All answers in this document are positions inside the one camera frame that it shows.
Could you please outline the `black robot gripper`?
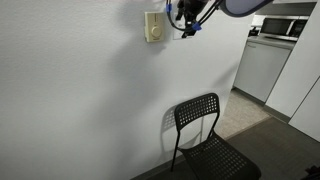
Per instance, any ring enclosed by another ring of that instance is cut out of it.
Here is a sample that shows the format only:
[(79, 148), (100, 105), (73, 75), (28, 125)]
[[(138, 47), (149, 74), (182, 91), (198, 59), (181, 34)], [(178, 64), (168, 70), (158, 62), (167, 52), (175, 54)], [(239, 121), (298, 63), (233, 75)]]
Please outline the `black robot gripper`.
[[(182, 17), (184, 17), (186, 21), (195, 21), (197, 16), (202, 12), (207, 3), (208, 0), (179, 0), (177, 4), (178, 14), (175, 20), (178, 21)], [(194, 36), (195, 33), (195, 30), (185, 31), (182, 34), (181, 38)]]

